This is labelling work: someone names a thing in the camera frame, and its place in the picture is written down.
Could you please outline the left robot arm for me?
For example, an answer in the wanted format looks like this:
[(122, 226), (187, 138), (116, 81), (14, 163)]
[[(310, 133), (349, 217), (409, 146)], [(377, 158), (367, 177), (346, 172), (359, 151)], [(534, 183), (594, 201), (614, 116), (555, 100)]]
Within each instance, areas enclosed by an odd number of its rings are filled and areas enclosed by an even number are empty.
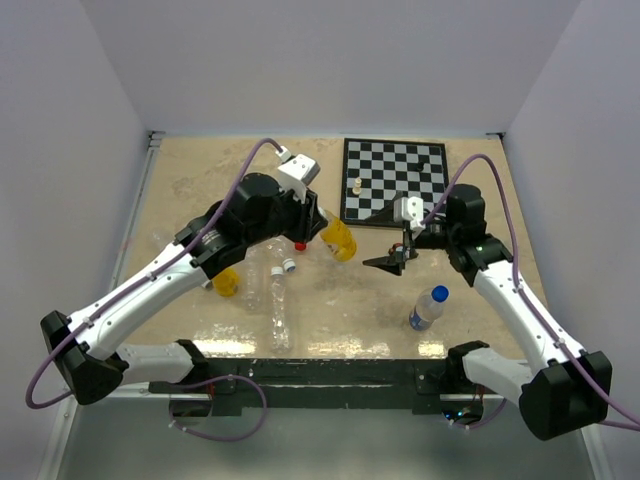
[(81, 405), (107, 397), (122, 385), (176, 384), (200, 390), (207, 362), (188, 340), (167, 345), (126, 344), (131, 333), (186, 292), (241, 262), (247, 250), (284, 236), (308, 242), (327, 224), (307, 179), (252, 173), (228, 201), (191, 220), (141, 271), (71, 315), (52, 311), (40, 322), (52, 361)]

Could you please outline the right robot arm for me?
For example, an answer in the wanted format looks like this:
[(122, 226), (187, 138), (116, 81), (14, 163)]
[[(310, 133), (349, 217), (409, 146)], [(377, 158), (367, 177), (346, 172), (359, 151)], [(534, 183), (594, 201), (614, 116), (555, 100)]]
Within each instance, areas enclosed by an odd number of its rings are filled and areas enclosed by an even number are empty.
[(609, 359), (602, 352), (587, 352), (535, 297), (515, 256), (488, 233), (480, 189), (453, 186), (443, 211), (423, 225), (423, 201), (397, 193), (373, 218), (400, 226), (403, 240), (367, 265), (401, 275), (418, 251), (445, 251), (454, 270), (505, 322), (526, 360), (509, 360), (482, 341), (467, 342), (449, 349), (442, 383), (459, 393), (481, 385), (502, 396), (518, 407), (540, 440), (604, 421)]

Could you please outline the yellow tea bottle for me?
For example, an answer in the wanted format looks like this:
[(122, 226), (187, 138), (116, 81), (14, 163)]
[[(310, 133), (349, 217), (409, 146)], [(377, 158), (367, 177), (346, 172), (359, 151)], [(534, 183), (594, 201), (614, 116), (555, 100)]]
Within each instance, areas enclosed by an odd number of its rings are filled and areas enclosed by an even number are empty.
[(327, 225), (320, 231), (320, 237), (338, 262), (351, 260), (357, 252), (357, 243), (348, 226), (329, 210), (322, 210)]

